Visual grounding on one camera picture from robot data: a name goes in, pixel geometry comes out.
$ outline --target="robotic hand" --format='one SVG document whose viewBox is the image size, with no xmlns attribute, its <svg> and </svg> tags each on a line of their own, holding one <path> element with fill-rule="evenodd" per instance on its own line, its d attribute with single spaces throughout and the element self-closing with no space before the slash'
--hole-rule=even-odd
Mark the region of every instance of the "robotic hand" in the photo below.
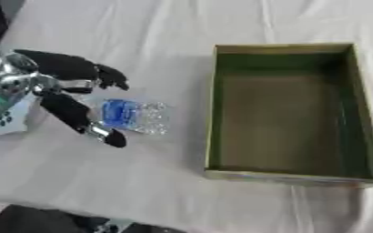
<svg viewBox="0 0 373 233">
<path fill-rule="evenodd" d="M 89 118 L 90 108 L 68 95 L 90 94 L 95 86 L 128 89 L 121 72 L 80 56 L 31 50 L 15 50 L 7 56 L 0 53 L 0 116 L 33 93 L 41 98 L 42 107 L 76 132 L 113 147 L 125 147 L 123 134 L 93 121 Z"/>
</svg>

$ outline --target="blue bottle label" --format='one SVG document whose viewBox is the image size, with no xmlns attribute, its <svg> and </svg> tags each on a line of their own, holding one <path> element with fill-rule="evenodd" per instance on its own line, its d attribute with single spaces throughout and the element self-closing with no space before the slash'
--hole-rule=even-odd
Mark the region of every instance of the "blue bottle label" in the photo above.
<svg viewBox="0 0 373 233">
<path fill-rule="evenodd" d="M 129 127 L 135 123 L 136 102 L 108 99 L 102 107 L 102 118 L 109 127 Z"/>
</svg>

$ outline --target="crushed plastic bottle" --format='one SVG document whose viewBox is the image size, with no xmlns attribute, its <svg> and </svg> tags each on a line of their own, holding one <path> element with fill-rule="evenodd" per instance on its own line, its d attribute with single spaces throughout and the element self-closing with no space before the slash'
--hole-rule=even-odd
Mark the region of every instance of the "crushed plastic bottle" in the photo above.
<svg viewBox="0 0 373 233">
<path fill-rule="evenodd" d="M 168 130 L 168 106 L 161 102 L 137 103 L 124 99 L 107 99 L 102 105 L 102 121 L 149 135 L 164 135 Z"/>
</svg>

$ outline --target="cardboard box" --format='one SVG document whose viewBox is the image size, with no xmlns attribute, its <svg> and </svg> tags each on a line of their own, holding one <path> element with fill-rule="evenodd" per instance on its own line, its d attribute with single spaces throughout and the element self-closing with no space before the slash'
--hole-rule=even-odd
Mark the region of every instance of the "cardboard box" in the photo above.
<svg viewBox="0 0 373 233">
<path fill-rule="evenodd" d="M 373 185 L 373 128 L 352 44 L 216 46 L 206 175 Z"/>
</svg>

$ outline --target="white tablecloth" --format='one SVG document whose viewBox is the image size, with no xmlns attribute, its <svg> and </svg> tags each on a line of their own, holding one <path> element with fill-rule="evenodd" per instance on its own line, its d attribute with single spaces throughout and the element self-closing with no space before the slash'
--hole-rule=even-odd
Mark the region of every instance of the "white tablecloth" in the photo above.
<svg viewBox="0 0 373 233">
<path fill-rule="evenodd" d="M 213 46 L 310 42 L 358 45 L 373 112 L 373 0 L 28 0 L 4 50 L 118 68 L 133 90 L 174 107 L 175 130 L 128 134 L 128 147 L 116 149 L 49 116 L 27 135 L 0 140 L 0 200 L 188 232 L 373 232 L 373 188 L 202 176 Z"/>
</svg>

